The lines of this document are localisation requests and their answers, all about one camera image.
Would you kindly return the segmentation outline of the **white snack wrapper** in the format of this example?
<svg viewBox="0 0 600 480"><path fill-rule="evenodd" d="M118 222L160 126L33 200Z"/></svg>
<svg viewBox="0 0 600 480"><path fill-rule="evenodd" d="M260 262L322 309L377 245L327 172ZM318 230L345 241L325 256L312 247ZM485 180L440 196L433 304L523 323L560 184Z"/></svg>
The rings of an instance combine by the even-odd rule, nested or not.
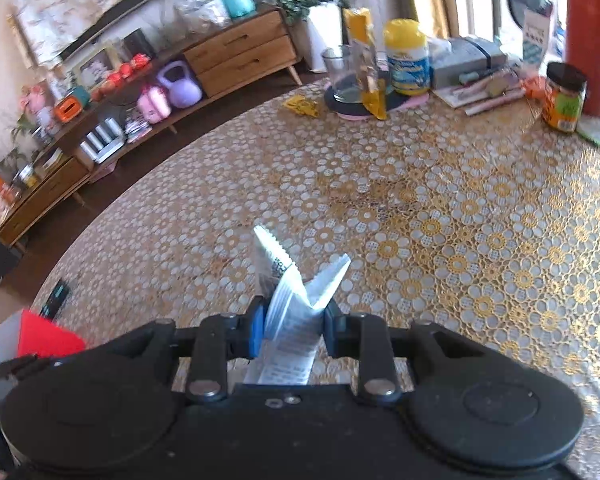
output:
<svg viewBox="0 0 600 480"><path fill-rule="evenodd" d="M275 236L255 226L253 262L257 290L268 300L263 342L245 374L251 385L305 385L323 333L323 313L349 269L347 255L336 258L311 281Z"/></svg>

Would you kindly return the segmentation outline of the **red cardboard box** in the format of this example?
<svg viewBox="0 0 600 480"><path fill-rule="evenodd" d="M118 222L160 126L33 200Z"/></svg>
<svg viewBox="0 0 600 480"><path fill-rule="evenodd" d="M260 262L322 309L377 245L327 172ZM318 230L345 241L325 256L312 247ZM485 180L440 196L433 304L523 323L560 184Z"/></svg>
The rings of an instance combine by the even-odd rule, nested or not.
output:
<svg viewBox="0 0 600 480"><path fill-rule="evenodd" d="M20 310L0 324L0 363L24 356L71 356L85 348L80 336L30 310Z"/></svg>

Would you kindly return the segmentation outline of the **stack of booklets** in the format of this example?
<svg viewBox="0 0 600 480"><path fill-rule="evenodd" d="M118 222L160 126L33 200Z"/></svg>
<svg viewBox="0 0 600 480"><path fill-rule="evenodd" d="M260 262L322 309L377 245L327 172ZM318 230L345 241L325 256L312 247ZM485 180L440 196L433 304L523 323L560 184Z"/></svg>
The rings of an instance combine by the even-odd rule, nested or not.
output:
<svg viewBox="0 0 600 480"><path fill-rule="evenodd" d="M143 116L129 115L125 119L124 135L125 142L131 144L151 132L151 124Z"/></svg>

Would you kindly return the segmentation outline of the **white router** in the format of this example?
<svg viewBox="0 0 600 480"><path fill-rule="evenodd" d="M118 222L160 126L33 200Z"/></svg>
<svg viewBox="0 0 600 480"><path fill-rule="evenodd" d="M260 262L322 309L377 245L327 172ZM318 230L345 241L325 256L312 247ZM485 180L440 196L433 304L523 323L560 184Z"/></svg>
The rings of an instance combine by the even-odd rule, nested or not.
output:
<svg viewBox="0 0 600 480"><path fill-rule="evenodd" d="M80 143L80 149L94 164L102 164L125 144L125 135L120 124L112 117L100 122L94 130L87 133Z"/></svg>

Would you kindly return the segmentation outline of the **small yellow wrapper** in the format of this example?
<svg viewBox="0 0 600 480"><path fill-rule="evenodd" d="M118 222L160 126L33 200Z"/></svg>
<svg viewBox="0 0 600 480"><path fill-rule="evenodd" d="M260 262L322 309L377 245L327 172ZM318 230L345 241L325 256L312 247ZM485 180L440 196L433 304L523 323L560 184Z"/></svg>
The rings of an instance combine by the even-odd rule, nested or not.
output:
<svg viewBox="0 0 600 480"><path fill-rule="evenodd" d="M296 94L295 96L286 99L286 101L283 102L283 107L299 116L313 118L320 116L320 107L317 102L306 96L300 96L300 94Z"/></svg>

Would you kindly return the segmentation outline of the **purple kettlebell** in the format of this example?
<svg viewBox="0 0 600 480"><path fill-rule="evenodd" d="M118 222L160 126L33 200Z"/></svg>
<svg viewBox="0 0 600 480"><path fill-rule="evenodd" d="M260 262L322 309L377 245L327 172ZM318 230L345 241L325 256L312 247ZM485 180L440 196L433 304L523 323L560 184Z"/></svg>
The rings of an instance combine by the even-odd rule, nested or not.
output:
<svg viewBox="0 0 600 480"><path fill-rule="evenodd" d="M170 79L168 75L174 70L178 70L180 76ZM193 74L185 61L176 60L166 64L158 71L156 78L166 89L170 103L180 110L194 106L202 100L202 90L194 81Z"/></svg>

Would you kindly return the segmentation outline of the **glass cup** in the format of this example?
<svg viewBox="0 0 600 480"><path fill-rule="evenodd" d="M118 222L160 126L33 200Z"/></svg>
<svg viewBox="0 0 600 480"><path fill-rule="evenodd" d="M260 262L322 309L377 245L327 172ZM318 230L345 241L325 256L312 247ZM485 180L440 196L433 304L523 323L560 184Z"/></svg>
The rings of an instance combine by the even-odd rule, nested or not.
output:
<svg viewBox="0 0 600 480"><path fill-rule="evenodd" d="M340 103L361 103L361 89L356 76L353 51L347 46L327 48L322 52L330 88L334 99Z"/></svg>

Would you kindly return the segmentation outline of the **orange radio box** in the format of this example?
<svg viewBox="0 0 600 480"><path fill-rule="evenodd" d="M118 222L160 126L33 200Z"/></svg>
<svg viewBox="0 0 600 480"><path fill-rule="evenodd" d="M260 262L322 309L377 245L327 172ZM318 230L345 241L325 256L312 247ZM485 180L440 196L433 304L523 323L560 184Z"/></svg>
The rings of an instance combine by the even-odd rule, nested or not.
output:
<svg viewBox="0 0 600 480"><path fill-rule="evenodd" d="M76 118L76 116L79 116L79 114L82 113L82 110L82 100L73 94L69 94L62 100L58 101L54 107L55 116L62 124L68 124L68 122L71 122L74 118Z"/></svg>

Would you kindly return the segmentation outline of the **red apples row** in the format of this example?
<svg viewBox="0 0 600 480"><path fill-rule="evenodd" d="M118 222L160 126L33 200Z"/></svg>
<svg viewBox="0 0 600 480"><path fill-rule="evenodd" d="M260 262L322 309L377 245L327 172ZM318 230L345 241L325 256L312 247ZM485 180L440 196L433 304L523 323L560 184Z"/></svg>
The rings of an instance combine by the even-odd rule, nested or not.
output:
<svg viewBox="0 0 600 480"><path fill-rule="evenodd" d="M91 100L102 101L118 89L146 73L152 64L152 58L147 54L137 53L129 62L122 63L117 70L109 74L105 81L91 91Z"/></svg>

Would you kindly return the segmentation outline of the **grey box on table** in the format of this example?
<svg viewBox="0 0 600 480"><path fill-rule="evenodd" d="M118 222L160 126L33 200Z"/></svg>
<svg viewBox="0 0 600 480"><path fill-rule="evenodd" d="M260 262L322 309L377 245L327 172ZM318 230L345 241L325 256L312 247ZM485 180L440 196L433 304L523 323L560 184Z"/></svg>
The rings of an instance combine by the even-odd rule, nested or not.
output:
<svg viewBox="0 0 600 480"><path fill-rule="evenodd" d="M507 55L490 40L468 36L440 40L430 47L430 84L438 90L460 84L460 75L500 67Z"/></svg>

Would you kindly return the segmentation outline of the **framed photo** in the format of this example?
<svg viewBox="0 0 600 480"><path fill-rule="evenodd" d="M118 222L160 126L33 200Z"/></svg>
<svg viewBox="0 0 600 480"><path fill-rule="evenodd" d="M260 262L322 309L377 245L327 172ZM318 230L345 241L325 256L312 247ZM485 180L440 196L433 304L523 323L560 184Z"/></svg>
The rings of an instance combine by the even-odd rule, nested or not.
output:
<svg viewBox="0 0 600 480"><path fill-rule="evenodd" d="M98 88L120 66L117 50L107 44L87 55L73 67L76 82L87 91Z"/></svg>

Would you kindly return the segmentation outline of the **yellow lid wipes canister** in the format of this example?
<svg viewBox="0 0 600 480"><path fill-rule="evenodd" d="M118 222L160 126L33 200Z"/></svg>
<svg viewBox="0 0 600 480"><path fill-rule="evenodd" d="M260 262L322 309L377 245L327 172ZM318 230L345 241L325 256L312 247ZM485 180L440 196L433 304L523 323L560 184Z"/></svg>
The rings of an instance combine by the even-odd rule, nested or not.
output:
<svg viewBox="0 0 600 480"><path fill-rule="evenodd" d="M404 96L426 93L430 88L430 58L419 22L408 18L388 21L384 40L393 89Z"/></svg>

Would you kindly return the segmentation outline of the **wooden tv cabinet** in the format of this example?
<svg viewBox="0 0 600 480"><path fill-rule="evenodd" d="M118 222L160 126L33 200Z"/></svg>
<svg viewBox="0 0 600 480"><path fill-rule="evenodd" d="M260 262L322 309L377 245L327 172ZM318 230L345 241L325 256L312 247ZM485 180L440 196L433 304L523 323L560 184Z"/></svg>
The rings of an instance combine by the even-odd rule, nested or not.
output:
<svg viewBox="0 0 600 480"><path fill-rule="evenodd" d="M299 61L282 9L256 13L185 39L65 124L34 161L26 187L0 223L0 243L15 246L58 203L163 130L196 110Z"/></svg>

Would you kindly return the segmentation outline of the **pink plush doll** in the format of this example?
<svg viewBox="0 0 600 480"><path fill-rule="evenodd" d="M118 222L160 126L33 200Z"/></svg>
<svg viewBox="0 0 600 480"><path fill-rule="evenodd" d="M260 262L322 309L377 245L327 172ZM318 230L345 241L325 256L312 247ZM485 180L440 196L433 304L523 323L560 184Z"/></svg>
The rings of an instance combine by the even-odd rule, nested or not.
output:
<svg viewBox="0 0 600 480"><path fill-rule="evenodd" d="M53 107L48 102L46 92L40 84L22 86L19 101L20 122L30 131L41 128L45 134L53 136L56 131Z"/></svg>

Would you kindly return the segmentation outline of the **black speaker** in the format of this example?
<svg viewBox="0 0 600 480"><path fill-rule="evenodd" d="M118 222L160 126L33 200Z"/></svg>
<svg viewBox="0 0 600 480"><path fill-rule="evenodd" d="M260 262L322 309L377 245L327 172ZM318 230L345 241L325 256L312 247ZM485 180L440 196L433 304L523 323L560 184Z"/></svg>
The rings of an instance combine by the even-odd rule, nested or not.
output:
<svg viewBox="0 0 600 480"><path fill-rule="evenodd" d="M150 60L156 57L154 47L140 28L133 30L129 35L126 35L123 38L123 45L131 58L138 54L146 55Z"/></svg>

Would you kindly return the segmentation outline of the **dark lid jar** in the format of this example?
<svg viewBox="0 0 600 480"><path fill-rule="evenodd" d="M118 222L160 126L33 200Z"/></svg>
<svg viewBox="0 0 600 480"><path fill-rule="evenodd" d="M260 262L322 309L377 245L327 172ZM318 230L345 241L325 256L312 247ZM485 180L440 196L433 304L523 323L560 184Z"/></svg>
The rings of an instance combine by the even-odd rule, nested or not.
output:
<svg viewBox="0 0 600 480"><path fill-rule="evenodd" d="M582 113L586 85L584 73L562 62L546 66L542 118L550 127L574 133Z"/></svg>

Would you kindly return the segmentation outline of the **yellow sachet in cup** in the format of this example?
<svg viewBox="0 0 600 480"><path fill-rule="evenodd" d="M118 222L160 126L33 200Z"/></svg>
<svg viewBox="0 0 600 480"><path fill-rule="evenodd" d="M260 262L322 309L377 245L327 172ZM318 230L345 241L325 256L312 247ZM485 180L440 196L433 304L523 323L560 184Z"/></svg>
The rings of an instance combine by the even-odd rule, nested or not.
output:
<svg viewBox="0 0 600 480"><path fill-rule="evenodd" d="M387 119L386 86L377 64L372 14L367 8L343 10L361 100L378 120Z"/></svg>

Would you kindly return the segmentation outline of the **clear plastic bag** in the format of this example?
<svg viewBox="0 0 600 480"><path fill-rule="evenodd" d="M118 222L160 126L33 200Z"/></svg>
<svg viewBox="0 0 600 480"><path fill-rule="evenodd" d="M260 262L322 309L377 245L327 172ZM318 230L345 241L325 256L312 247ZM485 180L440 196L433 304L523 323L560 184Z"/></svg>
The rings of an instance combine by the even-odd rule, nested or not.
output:
<svg viewBox="0 0 600 480"><path fill-rule="evenodd" d="M204 35L230 24L230 14L222 0L178 0L176 15L193 35Z"/></svg>

